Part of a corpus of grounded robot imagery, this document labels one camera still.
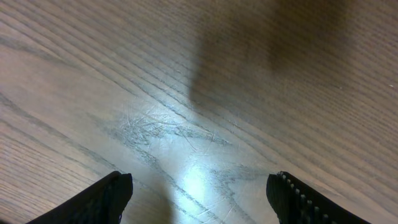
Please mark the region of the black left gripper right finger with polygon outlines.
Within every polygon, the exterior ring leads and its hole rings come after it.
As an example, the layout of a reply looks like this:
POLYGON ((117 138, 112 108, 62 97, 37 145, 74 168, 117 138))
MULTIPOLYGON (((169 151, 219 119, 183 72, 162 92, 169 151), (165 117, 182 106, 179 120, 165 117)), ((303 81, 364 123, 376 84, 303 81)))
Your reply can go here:
POLYGON ((266 195, 281 224, 369 224, 286 171, 268 176, 266 195))

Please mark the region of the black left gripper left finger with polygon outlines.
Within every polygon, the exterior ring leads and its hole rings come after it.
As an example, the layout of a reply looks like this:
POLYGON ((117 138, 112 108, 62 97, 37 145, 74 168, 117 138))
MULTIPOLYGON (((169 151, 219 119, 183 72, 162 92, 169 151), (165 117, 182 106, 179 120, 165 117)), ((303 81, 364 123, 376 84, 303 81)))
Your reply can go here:
POLYGON ((114 171, 29 223, 120 224, 132 193, 132 175, 114 171))

